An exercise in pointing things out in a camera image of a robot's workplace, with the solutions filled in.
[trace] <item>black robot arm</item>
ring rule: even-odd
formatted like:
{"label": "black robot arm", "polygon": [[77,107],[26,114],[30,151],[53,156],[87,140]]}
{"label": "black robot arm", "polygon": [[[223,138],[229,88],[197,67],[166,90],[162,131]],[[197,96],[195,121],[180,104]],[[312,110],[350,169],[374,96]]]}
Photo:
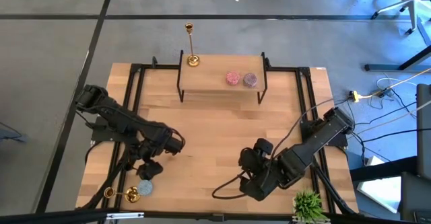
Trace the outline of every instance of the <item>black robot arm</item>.
{"label": "black robot arm", "polygon": [[[142,159],[137,175],[141,179],[151,180],[163,171],[163,167],[152,160],[163,151],[173,155],[179,153],[185,145],[184,138],[173,128],[161,122],[148,121],[136,113],[122,107],[108,96],[108,92],[95,85],[86,85],[76,99],[77,110],[90,114],[99,114],[107,122],[107,129],[126,136],[125,143],[129,151],[127,170],[136,160]],[[136,133],[144,137],[138,141]]]}
{"label": "black robot arm", "polygon": [[273,159],[266,157],[272,152],[273,145],[265,139],[258,139],[253,149],[241,151],[239,165],[248,177],[241,177],[240,191],[260,201],[278,186],[289,188],[304,176],[318,150],[338,134],[347,134],[352,128],[350,117],[333,108],[324,115],[324,120],[315,122],[309,138],[283,149]]}

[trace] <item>wooden platform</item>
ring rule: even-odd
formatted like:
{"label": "wooden platform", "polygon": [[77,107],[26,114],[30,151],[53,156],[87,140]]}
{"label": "wooden platform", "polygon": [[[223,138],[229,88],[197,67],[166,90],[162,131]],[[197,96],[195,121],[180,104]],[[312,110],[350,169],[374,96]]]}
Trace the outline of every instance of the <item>wooden platform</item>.
{"label": "wooden platform", "polygon": [[[260,55],[199,55],[201,62],[197,67],[187,64],[189,54],[183,55],[181,64],[180,88],[185,91],[263,91],[265,90],[263,62]],[[226,74],[236,71],[241,76],[238,85],[226,83]],[[255,87],[242,83],[244,75],[257,76]]]}
{"label": "wooden platform", "polygon": [[[124,63],[112,66],[107,90],[118,102],[123,101],[129,68],[130,64]],[[292,213],[292,200],[296,192],[312,189],[309,173],[288,190],[278,188],[261,202],[249,197],[216,200],[211,197],[211,193],[240,172],[238,157],[242,148],[253,147],[259,137],[277,144],[300,116],[295,74],[268,72],[268,90],[261,105],[258,105],[255,94],[238,95],[232,92],[200,94],[186,91],[187,100],[181,103],[176,90],[177,75],[177,70],[145,71],[139,115],[148,120],[165,122],[177,129],[187,143],[178,155],[163,154],[156,157],[164,171],[152,180],[154,191],[151,196],[143,197],[135,204],[123,199],[121,208],[128,211],[194,213]],[[316,102],[330,99],[332,96],[326,70],[313,68],[311,75]],[[319,116],[331,107],[332,103],[319,107]],[[298,127],[280,149],[295,143],[301,143]],[[90,154],[77,207],[86,204],[104,181],[112,146],[113,143],[101,144]],[[357,211],[345,155],[334,147],[325,147],[325,150],[334,187],[350,208]],[[135,171],[130,171],[125,188],[136,186],[139,181]],[[320,186],[323,206],[327,209],[324,188],[322,184]],[[218,195],[240,194],[238,188],[239,181],[227,186]]]}

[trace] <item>chair base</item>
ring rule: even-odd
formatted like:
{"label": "chair base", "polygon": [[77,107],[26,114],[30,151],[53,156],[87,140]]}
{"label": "chair base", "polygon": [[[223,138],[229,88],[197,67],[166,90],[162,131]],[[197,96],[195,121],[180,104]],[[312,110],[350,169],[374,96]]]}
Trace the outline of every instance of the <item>chair base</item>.
{"label": "chair base", "polygon": [[422,4],[423,6],[427,7],[428,9],[431,9],[430,5],[424,3],[421,0],[401,0],[398,3],[395,3],[393,5],[384,7],[382,9],[376,11],[372,15],[371,19],[372,20],[376,19],[377,16],[380,13],[384,12],[384,11],[388,11],[388,10],[391,10],[391,9],[395,9],[395,8],[401,7],[401,9],[399,11],[403,12],[403,11],[405,11],[406,8],[408,8],[409,12],[410,12],[411,28],[408,31],[406,31],[406,34],[410,35],[411,33],[413,33],[414,30],[416,30],[416,28],[418,26],[418,14],[417,14],[418,10],[416,8],[418,3]]}

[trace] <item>gold candlestick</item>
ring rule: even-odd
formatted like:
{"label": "gold candlestick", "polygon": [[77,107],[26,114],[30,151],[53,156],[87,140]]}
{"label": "gold candlestick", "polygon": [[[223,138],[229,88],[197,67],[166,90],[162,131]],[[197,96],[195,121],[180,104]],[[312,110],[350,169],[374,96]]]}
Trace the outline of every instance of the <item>gold candlestick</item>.
{"label": "gold candlestick", "polygon": [[187,62],[190,66],[196,67],[197,65],[199,65],[199,57],[193,54],[193,44],[191,42],[191,33],[193,32],[193,24],[192,23],[186,24],[186,31],[187,31],[187,33],[189,33],[190,50],[191,50],[191,55],[187,58]]}
{"label": "gold candlestick", "polygon": [[124,198],[129,203],[135,203],[135,202],[137,202],[141,198],[141,195],[137,192],[137,188],[136,187],[130,187],[130,188],[128,188],[127,191],[126,191],[126,193],[118,193],[112,187],[106,188],[105,191],[103,192],[103,195],[106,198],[112,198],[112,197],[116,196],[117,194],[123,195]]}

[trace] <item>green plant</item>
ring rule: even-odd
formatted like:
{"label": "green plant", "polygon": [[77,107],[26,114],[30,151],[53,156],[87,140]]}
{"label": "green plant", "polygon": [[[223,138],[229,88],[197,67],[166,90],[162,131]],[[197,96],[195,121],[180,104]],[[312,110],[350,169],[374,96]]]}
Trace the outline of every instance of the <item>green plant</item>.
{"label": "green plant", "polygon": [[299,191],[295,197],[295,215],[307,223],[315,223],[317,219],[326,219],[326,216],[322,214],[321,202],[319,194],[309,190]]}

